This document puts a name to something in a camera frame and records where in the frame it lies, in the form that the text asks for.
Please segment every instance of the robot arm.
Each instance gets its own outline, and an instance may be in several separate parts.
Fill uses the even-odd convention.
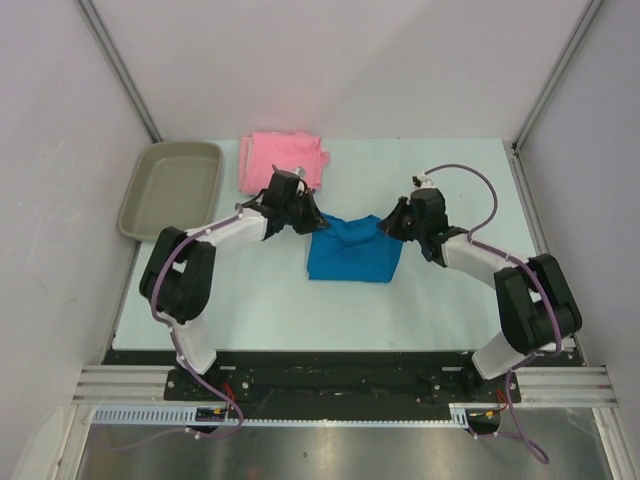
[[[540,292],[522,264],[533,271],[548,296],[561,336],[580,329],[580,312],[553,256],[499,255],[504,252],[475,242],[466,230],[449,225],[444,197],[424,174],[414,177],[413,183],[409,198],[401,197],[379,227],[398,240],[417,241],[427,261],[460,270],[495,289],[501,332],[472,357],[470,368],[480,381],[503,375],[554,340],[547,310],[531,296]]]
[[[169,227],[160,233],[140,282],[140,293],[152,304],[162,269],[176,248],[191,239],[161,279],[157,295],[157,318],[169,327],[181,365],[188,362],[203,374],[216,359],[201,314],[209,301],[218,250],[266,240],[285,225],[300,235],[328,227],[304,181],[294,173],[276,171],[269,187],[239,206],[235,215],[191,230]]]

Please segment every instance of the gray plastic tray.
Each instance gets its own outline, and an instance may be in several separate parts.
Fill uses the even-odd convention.
[[[209,223],[215,211],[222,150],[207,142],[163,142],[142,152],[124,197],[118,227],[155,241],[162,229]]]

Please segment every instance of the cable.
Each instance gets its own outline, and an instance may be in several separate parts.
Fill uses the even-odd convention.
[[[467,172],[471,172],[474,175],[478,176],[486,185],[487,187],[489,187],[489,191],[491,192],[491,197],[493,198],[493,208],[491,210],[491,213],[489,214],[489,216],[482,221],[481,223],[479,223],[478,225],[476,225],[475,227],[473,227],[471,230],[469,230],[469,233],[467,233],[467,240],[469,241],[469,243],[471,245],[475,245],[479,248],[482,248],[483,250],[486,250],[487,252],[490,252],[494,255],[497,255],[499,257],[504,258],[505,260],[514,263],[515,265],[517,265],[518,267],[520,267],[522,269],[522,271],[525,272],[525,274],[531,279],[531,282],[533,283],[534,287],[536,288],[536,291],[538,292],[538,294],[540,295],[540,298],[542,300],[542,304],[544,305],[544,308],[547,312],[547,315],[549,316],[549,320],[551,321],[551,327],[553,329],[553,336],[554,336],[554,340],[555,340],[555,344],[556,344],[556,349],[555,351],[553,351],[552,353],[550,353],[550,356],[557,356],[560,355],[560,353],[562,353],[562,334],[560,333],[560,326],[558,325],[558,319],[556,318],[556,314],[553,311],[553,307],[551,306],[551,301],[549,300],[549,297],[547,295],[547,293],[545,292],[544,288],[542,287],[542,284],[540,283],[540,281],[538,280],[538,277],[536,276],[536,274],[531,270],[531,268],[529,268],[529,266],[524,263],[522,260],[520,260],[519,258],[516,258],[514,256],[509,255],[507,252],[505,252],[504,250],[500,250],[499,248],[493,247],[491,245],[487,245],[486,243],[480,242],[478,240],[475,240],[473,238],[473,235],[478,232],[480,229],[486,227],[496,216],[496,212],[498,211],[498,193],[496,192],[495,187],[493,186],[493,184],[491,183],[491,181],[484,176],[482,173],[480,173],[478,170],[476,170],[475,168],[469,167],[467,165],[461,165],[458,163],[448,163],[448,164],[444,164],[444,165],[439,165],[435,168],[432,168],[430,170],[427,170],[426,172],[424,172],[424,174],[426,176],[429,176],[431,173],[437,172],[439,170],[443,170],[445,168],[459,168],[461,170],[466,170]],[[508,437],[508,438],[517,438],[520,439],[524,442],[524,444],[526,445],[527,449],[529,450],[529,452],[531,452],[531,454],[534,456],[534,458],[536,460],[538,460],[540,463],[544,464],[544,465],[548,465],[549,464],[549,456],[547,455],[547,453],[535,442],[533,442],[531,439],[529,439],[529,437],[526,435],[524,429],[522,428],[522,425],[520,423],[520,420],[518,419],[518,416],[515,413],[515,409],[513,408],[513,400],[511,398],[511,389],[510,389],[510,385],[511,385],[511,377],[513,375],[513,372],[515,370],[517,370],[520,367],[523,367],[525,365],[528,365],[529,363],[531,363],[536,356],[541,356],[544,355],[544,352],[534,352],[532,355],[529,355],[528,357],[526,357],[524,360],[522,360],[520,363],[518,363],[517,365],[511,367],[509,369],[509,371],[507,372],[506,376],[505,376],[505,392],[506,392],[506,397],[507,397],[507,406],[509,408],[509,411],[511,413],[511,418],[513,418],[513,423],[516,426],[516,429],[518,430],[518,433],[494,433],[494,434],[489,434],[489,435],[478,435],[477,433],[475,433],[471,428],[469,428],[469,433],[471,433],[474,438],[484,438],[484,437]]]
[[[112,447],[109,445],[106,445],[104,442],[100,442],[102,447],[106,448],[107,450],[111,451],[111,452],[126,452],[128,450],[133,450],[134,448],[138,448],[141,447],[143,445],[146,445],[147,443],[151,443],[154,440],[157,440],[160,437],[164,437],[165,435],[172,435],[174,433],[188,433],[191,429],[188,427],[176,427],[176,428],[168,428],[166,430],[162,430],[161,432],[155,433],[153,435],[149,435],[146,438],[143,438],[142,440],[139,440],[137,442],[131,443],[129,445],[125,445],[123,447]]]
[[[173,346],[176,349],[176,353],[177,353],[178,357],[183,359],[184,368],[191,374],[191,376],[194,378],[194,380],[196,382],[198,382],[200,385],[202,385],[204,388],[209,390],[211,393],[213,393],[217,397],[219,397],[222,400],[224,400],[225,402],[227,402],[238,413],[238,424],[235,425],[231,430],[229,430],[227,432],[220,433],[218,435],[200,433],[202,436],[207,437],[207,438],[226,438],[226,437],[229,437],[229,436],[235,434],[236,432],[238,432],[238,430],[240,430],[240,428],[242,428],[242,424],[244,423],[244,414],[242,413],[242,410],[240,409],[238,404],[232,398],[230,398],[229,396],[225,395],[220,390],[218,390],[217,388],[215,388],[214,386],[210,385],[205,380],[203,380],[200,377],[200,375],[198,374],[198,372],[196,372],[195,369],[189,364],[189,361],[188,361],[186,355],[184,354],[184,351],[182,350],[182,347],[180,346],[180,342],[178,342],[178,338],[176,336],[176,333],[175,333],[175,330],[173,328],[173,325],[172,325],[171,321],[167,320],[165,318],[162,318],[158,314],[158,295],[160,294],[160,288],[162,286],[162,283],[164,282],[164,279],[167,276],[167,273],[168,273],[169,269],[172,267],[173,262],[176,260],[178,255],[180,255],[180,253],[190,243],[196,241],[198,238],[203,237],[205,235],[209,235],[212,231],[215,231],[215,230],[217,230],[219,228],[222,228],[222,227],[226,227],[227,225],[230,225],[233,222],[236,222],[237,220],[239,220],[241,218],[241,215],[242,215],[242,206],[241,205],[236,205],[236,209],[237,209],[236,210],[236,214],[234,216],[229,217],[229,218],[224,219],[224,220],[221,220],[220,222],[214,223],[213,225],[210,225],[208,227],[205,227],[202,230],[194,233],[193,235],[185,238],[182,242],[180,242],[180,244],[178,244],[178,246],[171,252],[171,254],[167,258],[166,262],[162,266],[162,269],[160,270],[160,273],[158,274],[158,278],[156,280],[156,283],[153,286],[153,292],[151,293],[151,315],[153,316],[153,318],[156,321],[158,321],[160,323],[163,323],[167,327],[169,327],[169,331],[171,332],[171,341],[173,343]]]
[[[509,408],[509,404],[507,403],[507,397],[505,397],[504,393],[502,393],[502,390],[500,390],[499,388],[496,388],[496,395],[498,396],[498,401],[501,404],[500,410],[498,412],[504,412],[507,408]]]
[[[233,390],[231,389],[231,385],[229,385],[227,382],[222,384],[222,388],[224,388],[224,391],[227,395],[229,395],[231,397],[231,399],[235,402],[236,401],[236,394],[233,393]]]

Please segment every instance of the pink towel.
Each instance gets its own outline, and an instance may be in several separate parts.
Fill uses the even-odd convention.
[[[242,137],[238,150],[238,190],[256,195],[269,186],[273,165],[293,172],[304,169],[304,179],[310,188],[322,186],[322,170],[329,163],[329,152],[322,148],[322,139],[295,132],[291,134],[256,132]]]

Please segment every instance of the purple cable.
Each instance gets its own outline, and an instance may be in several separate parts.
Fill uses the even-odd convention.
[[[190,237],[185,238],[182,242],[180,242],[178,244],[178,246],[171,252],[171,254],[169,255],[169,257],[167,258],[167,261],[164,263],[164,265],[162,266],[162,269],[160,269],[160,273],[158,274],[158,278],[156,280],[156,283],[153,287],[153,292],[151,293],[151,315],[152,317],[160,322],[163,323],[164,325],[166,325],[167,327],[169,327],[170,331],[171,331],[171,341],[173,343],[174,348],[176,349],[176,353],[179,357],[184,358],[183,362],[184,362],[184,367],[185,369],[191,374],[191,376],[194,378],[194,380],[196,382],[198,382],[200,385],[202,385],[204,388],[206,388],[207,390],[209,390],[211,393],[213,393],[214,395],[216,395],[217,397],[219,397],[220,399],[224,400],[226,403],[228,403],[229,405],[231,405],[231,407],[233,407],[233,409],[238,413],[238,424],[235,425],[231,430],[223,432],[223,433],[219,433],[219,434],[214,434],[214,433],[204,433],[204,432],[199,432],[196,431],[196,438],[199,437],[205,437],[205,438],[226,438],[226,437],[230,437],[232,435],[234,435],[235,433],[237,433],[241,428],[242,428],[242,424],[244,423],[244,413],[242,412],[242,410],[240,409],[240,407],[238,406],[238,404],[233,401],[233,399],[231,399],[229,396],[225,395],[224,393],[222,393],[220,390],[218,390],[217,388],[215,388],[214,386],[210,385],[208,382],[206,382],[205,380],[203,380],[200,375],[198,374],[198,372],[195,371],[195,369],[189,364],[188,360],[186,359],[186,356],[184,355],[184,351],[182,350],[182,347],[180,346],[180,343],[178,342],[178,339],[176,337],[175,331],[173,329],[173,325],[171,324],[171,321],[162,318],[159,314],[158,314],[158,295],[160,294],[160,287],[162,286],[162,283],[164,282],[164,279],[167,276],[167,273],[169,272],[169,269],[172,267],[173,262],[175,262],[176,258],[178,257],[178,255],[180,255],[180,253],[182,252],[182,250],[184,250],[187,245],[189,245],[191,242],[196,241],[198,238],[204,236],[204,235],[208,235],[209,233],[211,233],[214,230],[217,230],[219,228],[222,227],[226,227],[227,225],[232,224],[233,222],[237,221],[240,219],[240,214],[242,213],[242,206],[241,205],[236,205],[236,215],[234,215],[233,217],[229,217],[225,220],[221,220],[218,223],[215,223],[209,227],[205,227],[202,230],[194,233],[193,235],[191,235]],[[189,431],[191,429],[189,429],[189,427],[180,427],[180,428],[170,428],[167,430],[163,430],[162,432],[158,432],[154,435],[151,435],[143,440],[140,440],[139,442],[133,443],[131,445],[126,445],[123,447],[107,447],[109,450],[114,451],[114,452],[124,452],[127,450],[131,450],[133,448],[137,448],[140,447],[142,445],[145,445],[149,442],[152,442],[154,440],[156,440],[157,438],[163,437],[165,435],[169,435],[169,434],[173,434],[173,433],[178,433],[178,432],[186,432]]]
[[[238,404],[233,401],[233,399],[231,399],[230,397],[228,397],[227,395],[222,393],[220,390],[218,390],[214,386],[212,386],[209,383],[207,383],[206,381],[204,381],[200,377],[200,375],[198,375],[198,372],[196,372],[195,369],[189,364],[186,356],[184,355],[184,351],[182,350],[182,347],[180,346],[180,342],[178,342],[178,338],[176,337],[175,331],[173,329],[173,325],[171,324],[171,322],[169,320],[162,318],[158,314],[158,295],[160,294],[160,287],[162,286],[162,283],[164,282],[164,279],[167,276],[167,273],[169,272],[169,269],[172,267],[173,262],[176,260],[176,258],[178,258],[178,255],[180,255],[182,250],[184,250],[187,247],[187,245],[189,245],[191,242],[196,241],[198,238],[203,237],[205,235],[209,235],[212,231],[217,230],[217,229],[222,228],[222,227],[226,227],[227,225],[231,225],[232,223],[234,223],[237,220],[239,220],[240,219],[240,214],[242,213],[242,207],[240,205],[236,205],[236,208],[237,208],[237,212],[236,212],[236,215],[234,215],[233,217],[229,217],[229,218],[227,218],[225,220],[221,220],[220,222],[215,223],[215,224],[213,224],[213,225],[211,225],[209,227],[205,227],[202,230],[200,230],[199,232],[194,233],[190,237],[187,237],[182,242],[180,242],[178,244],[178,246],[171,252],[169,257],[167,258],[167,261],[162,266],[162,269],[160,270],[160,273],[158,274],[158,278],[156,280],[156,283],[153,286],[153,292],[151,293],[151,315],[153,316],[153,318],[155,320],[157,320],[160,323],[164,323],[167,327],[169,327],[171,329],[171,341],[173,342],[173,346],[176,349],[176,353],[178,354],[178,357],[184,359],[184,365],[183,366],[185,367],[185,369],[191,374],[191,376],[195,379],[196,382],[198,382],[200,385],[202,385],[204,388],[209,390],[211,393],[213,393],[217,397],[219,397],[222,400],[224,400],[225,402],[227,402],[238,413],[238,424],[236,426],[234,426],[231,430],[229,430],[228,432],[224,432],[224,433],[218,434],[218,435],[213,434],[213,433],[202,433],[202,432],[200,432],[200,435],[203,436],[203,437],[206,437],[206,438],[226,438],[226,437],[230,437],[231,435],[237,433],[240,430],[240,428],[242,428],[242,424],[244,423],[244,414],[242,413],[242,410],[240,409]]]
[[[482,248],[487,252],[490,252],[494,255],[504,258],[509,262],[516,264],[518,267],[522,268],[525,274],[531,279],[531,282],[533,283],[538,294],[540,295],[542,304],[544,305],[544,308],[547,311],[547,314],[549,315],[549,320],[551,321],[551,327],[553,329],[553,337],[555,340],[556,349],[550,355],[552,356],[560,355],[560,353],[562,353],[562,334],[560,333],[560,326],[558,325],[558,319],[556,318],[556,314],[553,311],[553,307],[551,306],[551,301],[549,300],[549,297],[547,293],[544,291],[544,288],[542,287],[542,284],[538,280],[538,277],[536,276],[536,274],[533,272],[533,270],[531,270],[531,268],[529,268],[529,266],[526,263],[524,263],[519,258],[509,255],[504,250],[500,250],[499,248],[493,247],[491,245],[487,245],[486,243],[473,239],[473,235],[481,228],[486,227],[489,224],[489,222],[491,222],[496,216],[496,212],[498,211],[498,193],[496,192],[495,187],[486,176],[484,176],[475,168],[468,167],[467,165],[461,165],[458,163],[448,163],[445,165],[439,165],[435,168],[427,170],[426,172],[424,172],[424,174],[426,176],[429,176],[431,173],[437,172],[439,170],[443,170],[445,168],[459,168],[461,170],[466,170],[467,172],[471,172],[474,175],[480,177],[480,179],[484,181],[487,187],[489,187],[489,191],[491,192],[491,196],[493,197],[493,209],[491,210],[491,213],[486,218],[486,220],[484,220],[483,222],[479,223],[478,225],[473,227],[471,230],[469,230],[469,233],[467,233],[467,240],[472,245],[476,245],[477,247]],[[513,400],[511,399],[511,388],[509,388],[511,385],[511,377],[513,375],[513,372],[518,368],[531,363],[535,359],[535,357],[536,357],[536,354],[528,356],[517,365],[511,367],[505,376],[505,392],[507,396],[507,405],[509,406],[509,412],[511,413],[511,418],[513,418],[513,423],[516,426],[518,433],[497,433],[496,435],[494,434],[478,435],[473,431],[473,429],[471,429],[471,427],[469,427],[469,433],[473,434],[474,438],[508,437],[508,438],[520,439],[524,442],[524,444],[527,446],[527,449],[529,450],[529,452],[531,452],[531,454],[534,456],[536,460],[538,460],[540,463],[544,465],[548,465],[549,456],[547,455],[547,453],[540,447],[540,445],[538,445],[537,443],[529,439],[529,437],[524,432],[524,429],[522,428],[522,424],[520,423],[520,420],[516,415],[515,409],[513,408]]]

